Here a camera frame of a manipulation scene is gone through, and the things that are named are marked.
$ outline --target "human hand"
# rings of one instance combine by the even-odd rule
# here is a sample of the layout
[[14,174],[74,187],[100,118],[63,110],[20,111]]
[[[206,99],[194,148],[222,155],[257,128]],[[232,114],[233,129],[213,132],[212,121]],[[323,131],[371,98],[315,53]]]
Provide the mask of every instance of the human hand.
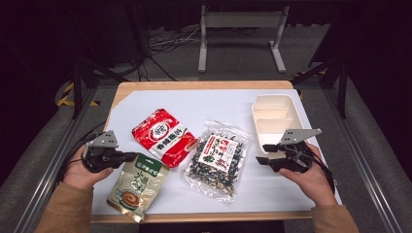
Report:
[[[321,153],[317,147],[311,144],[307,144],[307,146],[319,158],[321,157]],[[317,207],[337,205],[333,191],[327,182],[325,172],[315,162],[312,162],[312,166],[305,173],[296,173],[285,168],[280,169],[279,173],[299,185],[303,193],[314,201]]]
[[81,146],[70,159],[63,182],[81,189],[92,189],[95,183],[107,178],[114,169],[106,168],[99,173],[89,172],[82,162],[82,154],[85,150],[86,146]]

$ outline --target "seaweed snack bag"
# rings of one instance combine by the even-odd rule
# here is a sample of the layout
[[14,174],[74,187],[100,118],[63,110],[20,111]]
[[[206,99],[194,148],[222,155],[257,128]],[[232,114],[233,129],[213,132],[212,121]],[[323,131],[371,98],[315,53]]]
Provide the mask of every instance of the seaweed snack bag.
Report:
[[164,109],[158,109],[132,129],[133,137],[169,168],[179,165],[197,139]]
[[137,153],[123,169],[109,194],[107,203],[135,221],[144,220],[144,213],[157,197],[169,168],[156,159]]
[[234,125],[207,120],[191,161],[183,170],[191,187],[218,201],[234,201],[235,187],[252,135]]

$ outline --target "divided food container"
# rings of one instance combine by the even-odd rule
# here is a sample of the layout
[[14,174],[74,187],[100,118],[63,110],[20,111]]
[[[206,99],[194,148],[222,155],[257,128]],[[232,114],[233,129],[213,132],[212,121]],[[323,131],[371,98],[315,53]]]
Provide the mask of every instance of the divided food container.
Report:
[[263,145],[278,144],[287,129],[303,128],[294,102],[286,94],[259,95],[252,105],[252,112],[259,148],[268,157],[276,157],[279,152],[269,154]]

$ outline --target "red package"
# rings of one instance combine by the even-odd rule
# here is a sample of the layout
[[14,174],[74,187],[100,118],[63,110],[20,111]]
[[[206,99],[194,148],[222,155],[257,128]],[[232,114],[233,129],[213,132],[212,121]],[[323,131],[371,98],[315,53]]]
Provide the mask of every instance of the red package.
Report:
[[158,109],[132,129],[133,137],[170,168],[189,154],[197,140],[178,120]]

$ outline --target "sleeve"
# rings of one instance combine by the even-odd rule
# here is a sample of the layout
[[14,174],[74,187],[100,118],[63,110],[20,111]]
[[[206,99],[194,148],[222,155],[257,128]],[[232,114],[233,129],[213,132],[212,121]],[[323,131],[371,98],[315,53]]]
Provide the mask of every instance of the sleeve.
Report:
[[312,208],[314,231],[316,233],[359,232],[355,221],[344,205]]
[[93,190],[60,183],[43,212],[35,233],[89,232]]

